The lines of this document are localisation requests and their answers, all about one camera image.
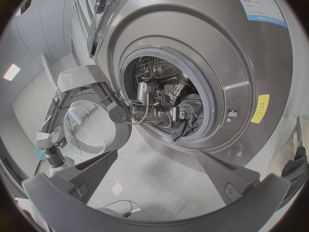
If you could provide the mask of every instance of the yellow warning label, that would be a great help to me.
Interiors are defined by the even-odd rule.
[[[257,103],[257,109],[251,122],[259,124],[266,113],[266,109],[269,102],[269,95],[259,95],[259,101]]]

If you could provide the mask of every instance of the gray floor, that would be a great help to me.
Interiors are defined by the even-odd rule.
[[[81,156],[66,147],[63,153],[79,163]],[[88,205],[97,208],[121,199],[134,202],[131,220],[170,221],[196,217],[225,206],[206,174],[197,172],[152,149],[135,127],[118,159]],[[48,171],[44,164],[42,172]],[[128,202],[110,205],[121,214]]]

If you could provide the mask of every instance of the black cloth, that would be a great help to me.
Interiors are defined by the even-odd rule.
[[[187,95],[178,107],[180,112],[188,113],[189,119],[181,119],[179,122],[172,123],[171,137],[173,142],[193,132],[194,128],[202,125],[204,119],[203,103],[198,94]]]

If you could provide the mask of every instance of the door lock slot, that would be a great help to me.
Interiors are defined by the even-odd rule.
[[[227,113],[228,117],[233,117],[233,118],[238,117],[238,112],[239,112],[238,107],[228,107],[227,109],[228,109],[228,113]]]

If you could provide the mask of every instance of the wall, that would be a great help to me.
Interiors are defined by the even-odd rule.
[[[37,132],[42,128],[53,95],[54,90],[46,72],[41,72],[13,103],[16,117],[33,145],[37,144]]]
[[[39,159],[34,154],[36,147],[29,140],[16,117],[0,123],[0,137],[10,156],[28,176],[34,175]]]
[[[53,72],[53,75],[56,76],[58,80],[58,76],[60,72],[69,70],[71,68],[77,67],[77,63],[74,59],[73,54],[69,54],[65,56],[64,58],[58,60],[56,63],[53,63],[51,65],[51,71]]]

